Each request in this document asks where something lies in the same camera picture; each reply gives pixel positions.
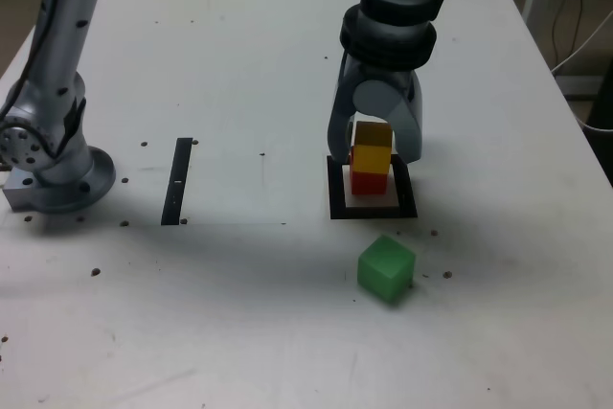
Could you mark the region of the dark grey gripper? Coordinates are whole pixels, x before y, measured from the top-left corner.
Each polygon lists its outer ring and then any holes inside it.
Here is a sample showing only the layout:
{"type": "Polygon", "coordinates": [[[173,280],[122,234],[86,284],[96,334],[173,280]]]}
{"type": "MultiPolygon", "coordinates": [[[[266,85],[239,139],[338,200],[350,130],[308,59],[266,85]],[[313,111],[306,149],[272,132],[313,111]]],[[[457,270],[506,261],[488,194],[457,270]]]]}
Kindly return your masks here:
{"type": "Polygon", "coordinates": [[[328,126],[329,153],[337,163],[349,157],[356,111],[388,123],[405,164],[421,159],[422,94],[415,72],[359,69],[350,55],[343,55],[328,126]]]}

